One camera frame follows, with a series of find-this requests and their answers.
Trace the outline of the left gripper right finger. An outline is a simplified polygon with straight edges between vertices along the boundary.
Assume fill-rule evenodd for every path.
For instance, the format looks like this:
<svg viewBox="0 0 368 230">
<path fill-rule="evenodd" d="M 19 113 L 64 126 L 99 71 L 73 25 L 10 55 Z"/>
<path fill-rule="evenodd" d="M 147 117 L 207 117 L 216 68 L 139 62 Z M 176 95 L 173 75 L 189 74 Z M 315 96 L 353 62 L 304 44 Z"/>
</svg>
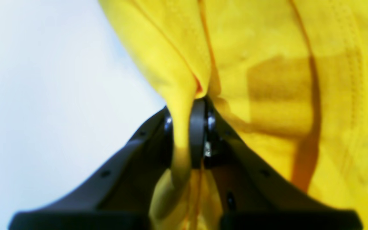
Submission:
<svg viewBox="0 0 368 230">
<path fill-rule="evenodd" d="M 362 230 L 355 211 L 310 198 L 251 150 L 207 98 L 190 114 L 192 166 L 211 172 L 221 230 Z"/>
</svg>

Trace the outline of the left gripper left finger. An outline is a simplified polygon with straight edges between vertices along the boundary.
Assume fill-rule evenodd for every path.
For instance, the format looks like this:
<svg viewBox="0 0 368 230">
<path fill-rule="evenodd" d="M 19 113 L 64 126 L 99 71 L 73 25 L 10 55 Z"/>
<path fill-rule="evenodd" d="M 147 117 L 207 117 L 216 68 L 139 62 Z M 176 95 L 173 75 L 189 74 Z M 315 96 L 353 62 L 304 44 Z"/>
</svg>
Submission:
<svg viewBox="0 0 368 230">
<path fill-rule="evenodd" d="M 127 144 L 63 198 L 16 213 L 10 230 L 149 230 L 149 208 L 171 161 L 167 108 L 144 122 Z"/>
</svg>

